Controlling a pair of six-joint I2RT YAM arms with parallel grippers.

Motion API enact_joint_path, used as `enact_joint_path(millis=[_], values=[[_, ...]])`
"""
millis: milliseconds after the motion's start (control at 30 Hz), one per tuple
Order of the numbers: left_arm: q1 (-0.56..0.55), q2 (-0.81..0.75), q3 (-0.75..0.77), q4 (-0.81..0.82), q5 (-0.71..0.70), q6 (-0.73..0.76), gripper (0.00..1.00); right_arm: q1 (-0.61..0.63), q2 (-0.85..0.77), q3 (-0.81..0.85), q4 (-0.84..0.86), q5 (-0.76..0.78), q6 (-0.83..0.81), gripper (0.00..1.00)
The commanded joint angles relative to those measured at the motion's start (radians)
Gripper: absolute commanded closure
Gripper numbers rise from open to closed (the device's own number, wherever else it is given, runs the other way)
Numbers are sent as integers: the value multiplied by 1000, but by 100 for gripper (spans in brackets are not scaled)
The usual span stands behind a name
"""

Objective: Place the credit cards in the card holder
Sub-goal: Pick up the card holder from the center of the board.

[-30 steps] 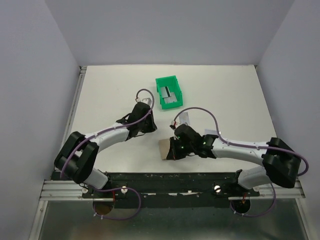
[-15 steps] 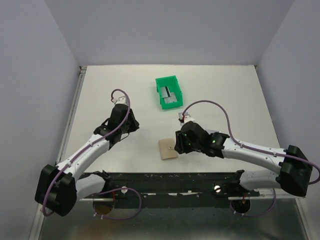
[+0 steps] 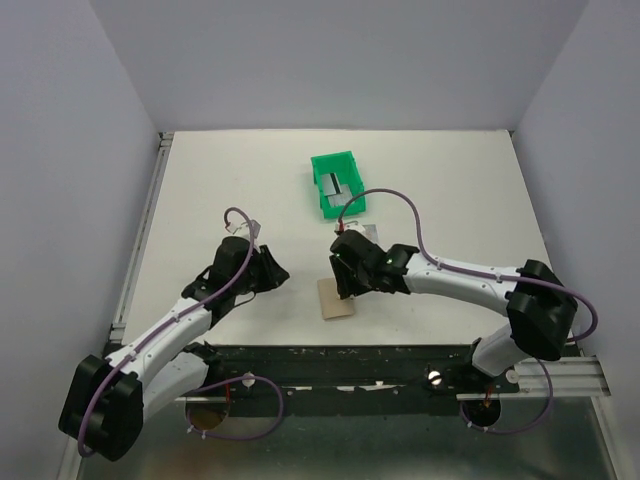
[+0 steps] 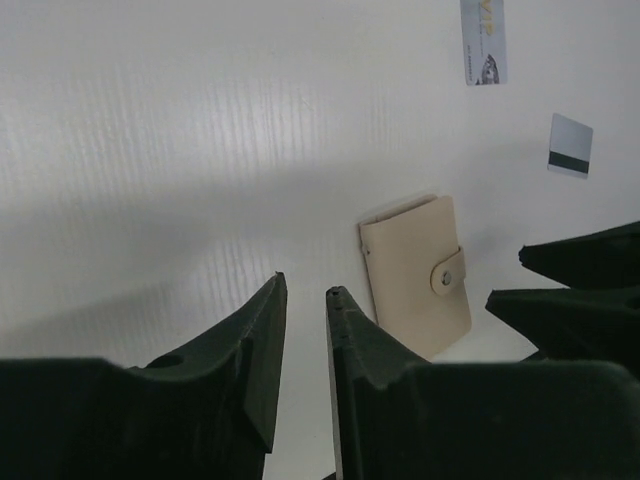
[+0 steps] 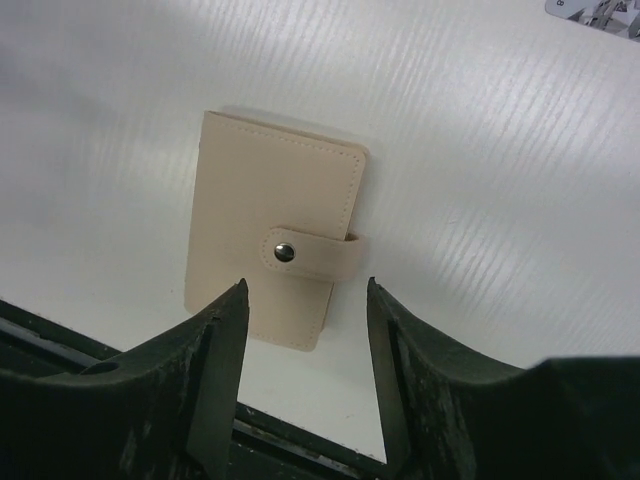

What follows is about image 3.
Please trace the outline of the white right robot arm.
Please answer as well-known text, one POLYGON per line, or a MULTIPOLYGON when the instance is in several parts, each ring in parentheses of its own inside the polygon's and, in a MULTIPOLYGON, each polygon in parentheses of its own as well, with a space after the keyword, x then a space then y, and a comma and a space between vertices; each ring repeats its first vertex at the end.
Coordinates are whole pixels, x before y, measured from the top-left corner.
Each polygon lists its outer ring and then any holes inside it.
POLYGON ((498 268, 429 260, 414 246, 394 244, 385 251, 354 230, 340 233, 330 252, 342 299, 369 292, 430 294, 506 317, 507 325, 472 344, 460 367, 461 382, 471 391, 485 390, 522 360, 557 361, 564 353, 577 302, 542 262, 498 268))

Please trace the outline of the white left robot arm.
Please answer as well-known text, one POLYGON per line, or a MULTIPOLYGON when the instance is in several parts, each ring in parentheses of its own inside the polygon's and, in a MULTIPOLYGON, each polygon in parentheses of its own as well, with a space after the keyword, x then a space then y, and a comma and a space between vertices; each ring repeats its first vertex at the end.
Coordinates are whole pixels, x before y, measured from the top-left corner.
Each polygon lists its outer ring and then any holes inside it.
POLYGON ((131 449, 146 420, 184 394, 209 395, 233 383, 272 386, 251 372, 222 380, 210 352, 195 340, 235 308, 237 297, 274 290, 289 277, 267 246, 224 238, 212 264, 157 323, 108 356, 89 355, 78 364, 59 429, 76 440, 81 457, 99 454, 116 461, 131 449))

